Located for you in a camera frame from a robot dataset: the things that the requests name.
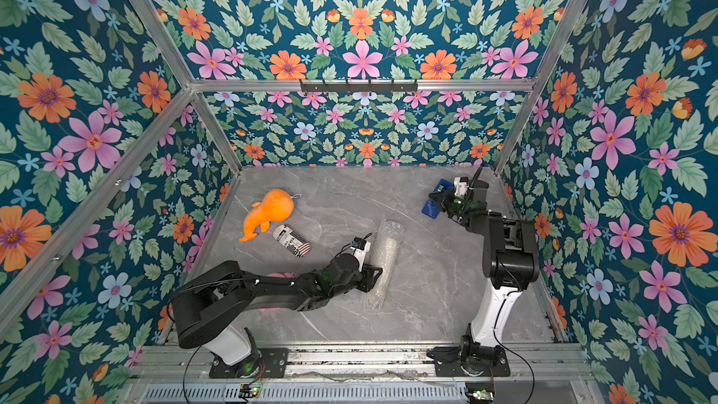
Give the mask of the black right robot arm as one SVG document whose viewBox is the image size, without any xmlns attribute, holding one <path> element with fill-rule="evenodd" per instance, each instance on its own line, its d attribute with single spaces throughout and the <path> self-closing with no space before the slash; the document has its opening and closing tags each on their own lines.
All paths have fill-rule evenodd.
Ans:
<svg viewBox="0 0 718 404">
<path fill-rule="evenodd" d="M 458 177 L 441 180 L 428 195 L 423 213 L 444 213 L 467 232 L 482 236 L 482 273 L 486 289 L 480 310 L 459 344 L 463 368 L 496 367 L 505 359 L 503 333 L 513 306 L 539 276 L 535 230 L 529 222 L 493 211 L 485 200 L 488 183 Z"/>
</svg>

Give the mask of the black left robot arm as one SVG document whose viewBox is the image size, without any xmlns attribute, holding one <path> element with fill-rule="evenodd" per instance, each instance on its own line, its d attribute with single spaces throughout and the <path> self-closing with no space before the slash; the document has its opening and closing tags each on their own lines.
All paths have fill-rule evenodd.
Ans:
<svg viewBox="0 0 718 404">
<path fill-rule="evenodd" d="M 250 331 L 232 327 L 243 312 L 311 312 L 351 291 L 372 291 L 381 276 L 381 267 L 362 265 L 348 252 L 323 269 L 293 278 L 257 275 L 236 261 L 225 261 L 187 282 L 170 299 L 179 347 L 205 348 L 235 367 L 257 353 Z"/>
</svg>

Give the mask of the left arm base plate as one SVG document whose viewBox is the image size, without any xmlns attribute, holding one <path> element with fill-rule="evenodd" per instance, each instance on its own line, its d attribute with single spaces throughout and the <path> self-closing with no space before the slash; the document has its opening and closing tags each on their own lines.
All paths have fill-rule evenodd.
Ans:
<svg viewBox="0 0 718 404">
<path fill-rule="evenodd" d="M 211 379 L 282 379 L 288 366 L 289 350 L 284 348 L 260 348 L 234 366 L 228 366 L 215 357 L 209 378 Z"/>
</svg>

